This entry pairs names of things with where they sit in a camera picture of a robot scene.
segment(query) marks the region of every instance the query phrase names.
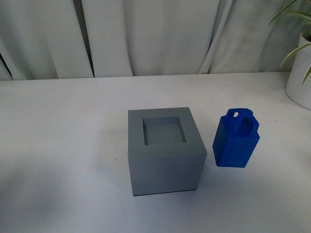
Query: square recess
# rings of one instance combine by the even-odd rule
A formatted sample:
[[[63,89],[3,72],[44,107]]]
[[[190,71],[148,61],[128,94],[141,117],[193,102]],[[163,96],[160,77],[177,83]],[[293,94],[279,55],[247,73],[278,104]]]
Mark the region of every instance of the square recess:
[[[206,155],[188,107],[128,111],[133,196],[196,189]]]
[[[178,116],[143,118],[142,124],[145,145],[186,142]]]

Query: cube top face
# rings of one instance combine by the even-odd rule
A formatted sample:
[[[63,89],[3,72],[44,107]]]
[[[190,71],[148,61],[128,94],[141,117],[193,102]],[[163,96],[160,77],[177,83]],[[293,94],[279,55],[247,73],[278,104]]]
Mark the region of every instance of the cube top face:
[[[128,111],[128,159],[204,154],[188,107]]]

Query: green leaf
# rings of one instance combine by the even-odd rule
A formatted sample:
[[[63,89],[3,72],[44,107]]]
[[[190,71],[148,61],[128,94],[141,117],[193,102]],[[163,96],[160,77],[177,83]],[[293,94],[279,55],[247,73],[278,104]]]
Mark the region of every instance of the green leaf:
[[[300,15],[304,15],[304,16],[311,17],[310,14],[304,13],[304,12],[301,12],[301,11],[281,11],[281,12],[285,12],[285,13],[296,13],[296,14],[300,14]]]
[[[311,43],[309,44],[306,44],[306,45],[303,45],[303,46],[300,46],[298,48],[296,48],[295,50],[293,50],[292,52],[290,52],[285,58],[284,60],[282,61],[281,65],[280,65],[280,68],[284,65],[284,63],[292,56],[294,56],[296,53],[298,53],[299,51],[303,50],[305,47],[311,45]]]
[[[272,23],[277,17],[279,17],[280,14],[282,14],[287,8],[289,8],[291,5],[293,5],[297,0],[291,1],[287,6],[285,6],[276,16],[273,17],[273,19],[270,21]]]
[[[294,13],[294,14],[292,14],[292,16],[297,16],[297,17],[300,17],[300,18],[304,18],[304,19],[306,19],[306,20],[308,20],[308,21],[311,21],[311,17],[305,16],[305,15],[303,15],[303,14]]]
[[[305,75],[305,78],[303,79],[302,85],[305,83],[305,81],[307,80],[307,78],[309,77],[310,74],[311,74],[311,66],[309,67],[309,69]]]

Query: white flower pot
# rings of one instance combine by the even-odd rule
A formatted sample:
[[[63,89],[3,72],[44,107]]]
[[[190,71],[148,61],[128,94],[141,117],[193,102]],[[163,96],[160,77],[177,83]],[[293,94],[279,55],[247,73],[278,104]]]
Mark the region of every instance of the white flower pot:
[[[311,31],[300,34],[299,46],[310,43]],[[286,85],[286,94],[294,102],[311,110],[311,76],[302,85],[303,79],[311,65],[311,46],[299,51]]]

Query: cube side face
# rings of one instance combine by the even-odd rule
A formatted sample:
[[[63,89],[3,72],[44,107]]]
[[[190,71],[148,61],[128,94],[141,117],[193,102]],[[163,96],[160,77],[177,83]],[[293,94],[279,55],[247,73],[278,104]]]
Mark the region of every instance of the cube side face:
[[[228,138],[217,166],[246,167],[259,138]]]
[[[133,196],[196,189],[206,155],[129,160]]]
[[[213,151],[215,156],[216,165],[219,166],[219,161],[222,157],[226,144],[226,131],[222,119],[219,121],[215,139],[213,142]]]

